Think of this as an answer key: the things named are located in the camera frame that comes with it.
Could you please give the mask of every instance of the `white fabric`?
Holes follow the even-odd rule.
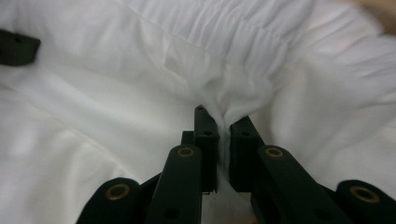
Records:
[[[74,223],[107,180],[158,174],[199,104],[221,132],[203,223],[254,220],[224,169],[252,113],[319,183],[396,198],[396,41],[355,6],[2,0],[0,28],[42,40],[35,63],[0,66],[0,223]]]

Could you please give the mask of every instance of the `black plastic part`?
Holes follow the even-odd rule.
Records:
[[[146,224],[200,223],[201,161],[198,147],[181,145],[171,150],[154,192]]]
[[[335,195],[339,205],[355,223],[396,223],[396,202],[370,184],[359,180],[343,181]]]
[[[40,40],[0,30],[0,64],[20,66],[32,63]]]
[[[218,126],[203,106],[194,114],[194,145],[202,151],[202,191],[211,192],[217,189]]]
[[[249,117],[231,125],[230,184],[238,192],[251,192],[256,170],[257,149],[264,145]]]
[[[144,223],[146,215],[149,211],[149,205],[151,204],[152,195],[154,195],[155,189],[157,188],[161,174],[155,175],[150,180],[146,181],[140,186],[139,202],[135,209],[134,222],[135,224]]]
[[[77,224],[132,223],[135,220],[139,190],[139,185],[131,179],[116,178],[107,181],[85,205]]]
[[[352,223],[287,150],[263,146],[258,156],[251,202],[259,223]]]
[[[193,145],[194,144],[194,132],[184,131],[181,135],[181,145]]]

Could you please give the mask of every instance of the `white cloth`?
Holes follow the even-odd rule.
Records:
[[[253,220],[224,171],[252,113],[319,183],[396,198],[396,41],[355,6],[2,0],[0,28],[42,40],[35,63],[0,66],[0,223],[74,223],[107,180],[158,174],[199,104],[222,137],[203,223]]]

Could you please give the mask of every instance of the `black mechanical part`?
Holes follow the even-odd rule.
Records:
[[[145,224],[201,222],[201,164],[198,147],[181,145],[171,150]]]
[[[216,190],[219,147],[218,125],[201,105],[195,108],[193,144],[202,151],[202,191]]]
[[[85,205],[77,224],[129,224],[135,220],[139,185],[126,178],[103,184]]]
[[[336,201],[355,223],[396,223],[396,202],[382,190],[359,180],[341,182]]]
[[[40,40],[0,30],[0,64],[20,66],[32,63]]]
[[[157,188],[158,182],[160,181],[161,174],[155,175],[150,180],[140,185],[139,200],[136,209],[134,210],[134,222],[135,224],[142,224],[146,220],[146,215],[149,211],[151,204],[152,195]]]
[[[264,145],[249,117],[231,125],[230,184],[238,192],[251,192],[256,169],[257,149]]]
[[[284,148],[260,147],[256,164],[251,202],[259,223],[353,223]]]

